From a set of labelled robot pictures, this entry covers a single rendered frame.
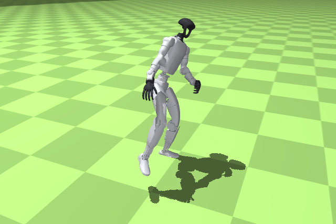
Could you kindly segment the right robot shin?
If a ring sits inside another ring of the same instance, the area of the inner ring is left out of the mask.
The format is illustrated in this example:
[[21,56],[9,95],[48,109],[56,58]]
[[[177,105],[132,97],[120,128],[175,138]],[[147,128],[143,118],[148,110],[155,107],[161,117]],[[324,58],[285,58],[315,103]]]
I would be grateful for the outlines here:
[[153,120],[153,124],[148,133],[146,147],[145,147],[145,150],[142,156],[143,160],[145,160],[145,157],[146,157],[146,160],[149,159],[153,151],[153,148],[158,144],[163,134],[164,124],[161,124],[160,126],[159,124],[160,124],[160,120],[158,119],[158,117],[155,117]]

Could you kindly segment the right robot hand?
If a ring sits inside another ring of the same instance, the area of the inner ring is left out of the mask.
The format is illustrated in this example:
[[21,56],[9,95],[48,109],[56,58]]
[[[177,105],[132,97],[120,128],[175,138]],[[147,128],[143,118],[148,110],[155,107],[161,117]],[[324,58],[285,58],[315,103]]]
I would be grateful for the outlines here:
[[148,99],[150,101],[150,92],[151,92],[151,97],[152,97],[152,100],[153,100],[153,89],[155,91],[155,94],[158,94],[157,93],[157,90],[154,86],[154,77],[152,78],[152,80],[146,80],[146,85],[144,86],[143,88],[143,93],[142,93],[142,98],[144,100],[144,93],[145,93],[145,99],[147,100],[147,92],[148,92]]

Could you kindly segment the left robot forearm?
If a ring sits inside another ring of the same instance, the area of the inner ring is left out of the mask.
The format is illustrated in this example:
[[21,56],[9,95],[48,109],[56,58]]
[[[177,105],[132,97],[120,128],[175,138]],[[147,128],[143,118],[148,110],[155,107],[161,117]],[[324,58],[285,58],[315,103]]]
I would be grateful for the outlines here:
[[196,79],[192,76],[190,70],[189,70],[189,72],[185,75],[185,79],[188,80],[188,82],[190,83],[190,85],[194,86],[194,84],[195,84],[195,82],[196,82],[196,81],[195,81]]

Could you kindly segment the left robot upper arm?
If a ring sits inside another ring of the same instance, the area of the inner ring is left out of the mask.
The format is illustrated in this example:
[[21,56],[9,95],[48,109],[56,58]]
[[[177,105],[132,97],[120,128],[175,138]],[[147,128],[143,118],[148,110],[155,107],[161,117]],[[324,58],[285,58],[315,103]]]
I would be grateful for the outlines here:
[[183,58],[183,60],[181,61],[181,68],[180,68],[180,73],[182,75],[185,75],[189,72],[189,68],[187,67],[187,63],[188,63],[188,54],[190,53],[190,48],[187,46],[187,51],[185,53],[185,56]]

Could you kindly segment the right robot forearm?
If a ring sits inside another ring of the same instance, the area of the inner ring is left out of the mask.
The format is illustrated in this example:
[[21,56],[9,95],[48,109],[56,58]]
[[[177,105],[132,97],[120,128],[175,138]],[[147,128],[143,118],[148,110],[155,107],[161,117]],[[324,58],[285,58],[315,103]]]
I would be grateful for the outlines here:
[[162,55],[158,55],[152,62],[150,69],[147,71],[147,78],[146,80],[152,80],[155,77],[156,72],[160,68],[160,64],[158,63],[162,59]]

